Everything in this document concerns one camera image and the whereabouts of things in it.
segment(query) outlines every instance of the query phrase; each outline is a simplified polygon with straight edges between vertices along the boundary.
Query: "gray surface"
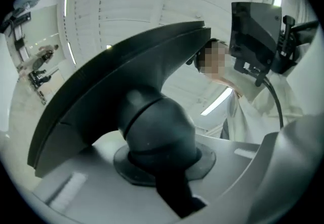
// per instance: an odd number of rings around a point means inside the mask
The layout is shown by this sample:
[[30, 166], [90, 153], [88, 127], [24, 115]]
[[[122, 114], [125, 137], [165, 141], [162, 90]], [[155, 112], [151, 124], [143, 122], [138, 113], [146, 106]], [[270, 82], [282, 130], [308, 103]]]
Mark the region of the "gray surface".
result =
[[[236, 143], [196, 136], [213, 148], [216, 164], [202, 181], [190, 183], [193, 194], [211, 203], [241, 175], [250, 159], [234, 154], [237, 148], [256, 151], [258, 145]], [[125, 141], [109, 139], [94, 145], [48, 174], [34, 194], [50, 203], [73, 172], [88, 176], [65, 215], [82, 223], [170, 223], [179, 217], [161, 199], [154, 188], [132, 186], [113, 168], [113, 155]]]

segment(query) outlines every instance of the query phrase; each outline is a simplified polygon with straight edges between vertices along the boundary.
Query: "black cable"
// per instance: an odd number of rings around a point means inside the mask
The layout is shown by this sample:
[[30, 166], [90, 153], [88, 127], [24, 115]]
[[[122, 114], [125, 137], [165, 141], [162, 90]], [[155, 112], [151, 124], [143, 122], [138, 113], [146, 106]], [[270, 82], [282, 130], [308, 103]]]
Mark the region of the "black cable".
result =
[[[258, 76], [252, 72], [246, 71], [246, 73], [254, 78], [257, 78]], [[278, 115], [279, 115], [279, 124], [280, 124], [280, 129], [282, 129], [284, 127], [284, 118], [282, 116], [282, 110], [281, 110], [281, 105], [280, 105], [280, 101], [278, 99], [277, 93], [275, 92], [273, 85], [270, 83], [270, 80], [267, 77], [264, 77], [262, 83], [268, 88], [268, 90], [270, 91], [271, 95], [273, 96], [275, 105], [277, 107], [278, 110]]]

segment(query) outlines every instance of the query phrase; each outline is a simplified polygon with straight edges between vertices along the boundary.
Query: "whiteboard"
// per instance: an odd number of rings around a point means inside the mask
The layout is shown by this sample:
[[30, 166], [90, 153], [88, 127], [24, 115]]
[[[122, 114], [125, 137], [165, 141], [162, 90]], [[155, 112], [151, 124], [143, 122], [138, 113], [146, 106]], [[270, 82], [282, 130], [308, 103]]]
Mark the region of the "whiteboard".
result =
[[0, 33], [0, 131], [9, 130], [10, 106], [17, 80], [18, 72], [10, 57], [6, 37]]

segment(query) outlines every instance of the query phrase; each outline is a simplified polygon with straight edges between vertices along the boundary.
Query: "ceiling light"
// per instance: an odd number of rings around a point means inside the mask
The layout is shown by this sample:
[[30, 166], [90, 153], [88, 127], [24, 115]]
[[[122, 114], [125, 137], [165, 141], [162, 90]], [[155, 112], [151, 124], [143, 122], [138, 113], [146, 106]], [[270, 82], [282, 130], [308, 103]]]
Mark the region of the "ceiling light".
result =
[[71, 54], [71, 57], [72, 57], [73, 63], [76, 65], [76, 62], [75, 62], [75, 59], [74, 59], [74, 56], [73, 56], [73, 53], [72, 53], [72, 50], [71, 50], [71, 45], [70, 45], [69, 42], [67, 43], [67, 46], [69, 47], [69, 50], [70, 50], [70, 54]]
[[281, 7], [281, 0], [272, 0], [272, 4], [276, 7]]
[[227, 88], [211, 105], [208, 106], [208, 108], [204, 112], [201, 113], [201, 115], [203, 116], [208, 115], [217, 106], [219, 106], [226, 98], [228, 98], [231, 93], [232, 93], [232, 89]]
[[67, 0], [64, 0], [64, 16], [66, 16]]

